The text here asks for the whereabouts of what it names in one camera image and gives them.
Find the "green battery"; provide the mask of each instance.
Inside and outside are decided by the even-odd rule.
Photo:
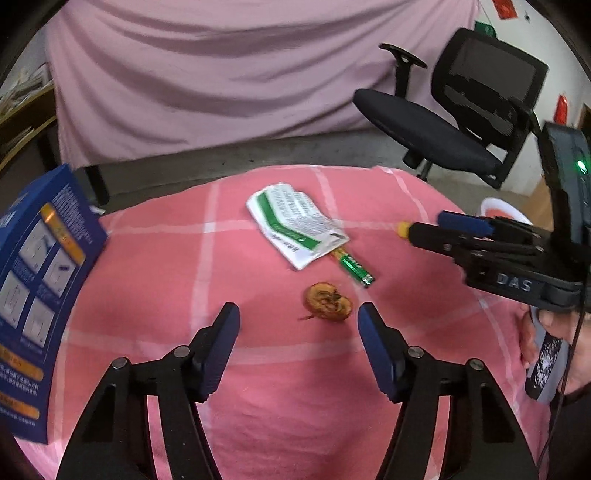
[[[349,272],[355,280],[361,282],[365,288],[369,287],[374,282],[375,279],[373,276],[371,276],[369,272],[344,248],[335,248],[330,254],[343,265],[345,270]]]

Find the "floor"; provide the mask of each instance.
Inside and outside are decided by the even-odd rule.
[[[406,150],[375,131],[348,132],[282,140],[262,140],[207,150],[182,152],[101,167],[111,192],[103,206],[107,212],[137,205],[148,199],[173,194],[214,179],[252,168],[310,163],[355,167],[387,166],[408,170],[402,163]],[[92,191],[82,173],[80,181],[89,196]],[[482,200],[499,197],[519,208],[525,197],[496,191],[476,177],[465,183],[433,167],[429,183],[466,213],[475,214]]]

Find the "wooden shelf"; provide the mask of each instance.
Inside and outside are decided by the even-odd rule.
[[[45,123],[41,124],[35,130],[29,132],[26,136],[22,138],[22,140],[17,143],[14,148],[8,151],[6,156],[0,161],[0,173],[2,170],[8,166],[10,161],[17,156],[17,154],[25,148],[32,140],[34,140],[38,135],[40,135],[46,128],[48,128],[51,124],[57,121],[57,117],[54,115]]]
[[[53,82],[0,118],[0,145],[9,142],[29,128],[33,129],[3,157],[0,157],[0,177],[16,156],[56,120],[56,96]]]

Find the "pink checkered tablecloth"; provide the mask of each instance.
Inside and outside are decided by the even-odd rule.
[[[307,193],[351,237],[348,250],[376,277],[360,287],[333,258],[298,272],[259,233],[245,202],[284,181]],[[413,248],[401,220],[433,222],[458,208],[428,184],[376,167],[284,166],[197,186],[103,219],[110,238],[64,334],[51,391],[48,446],[20,442],[49,480],[111,360],[143,362],[187,344],[226,301],[242,329],[219,390],[199,406],[228,480],[374,479],[399,410],[376,386],[356,328],[299,319],[303,291],[331,282],[358,307],[372,301],[409,344],[464,363],[482,358],[537,456],[549,413],[525,396],[516,304],[466,287],[449,258]],[[161,480],[170,478],[157,402],[150,428]],[[441,412],[428,480],[441,466]]]

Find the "cable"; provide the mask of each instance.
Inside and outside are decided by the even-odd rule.
[[[577,348],[577,343],[579,341],[579,335],[581,333],[581,328],[583,327],[583,322],[585,319],[585,305],[587,304],[587,285],[589,284],[590,277],[591,277],[591,272],[587,274],[587,279],[583,285],[583,295],[582,295],[581,306],[580,306],[579,320],[577,321],[577,328],[574,331],[573,343],[572,343],[572,346],[569,350],[569,355],[568,355],[567,361],[566,361],[566,367],[564,369],[562,386],[560,387],[560,393],[558,395],[558,406],[556,407],[556,415],[554,416],[554,421],[552,422],[552,428],[550,429],[550,433],[548,435],[548,440],[546,440],[546,443],[544,444],[544,448],[542,448],[540,456],[538,457],[538,462],[535,465],[538,470],[538,475],[540,474],[540,469],[542,468],[542,461],[544,460],[544,456],[546,455],[546,452],[548,451],[548,448],[550,447],[550,441],[552,440],[552,437],[554,436],[554,432],[556,431],[556,424],[558,423],[558,417],[560,416],[560,412],[562,411],[562,405],[564,403],[564,390],[566,389],[566,381],[569,377],[570,367],[571,367],[571,364],[573,363],[574,352]]]

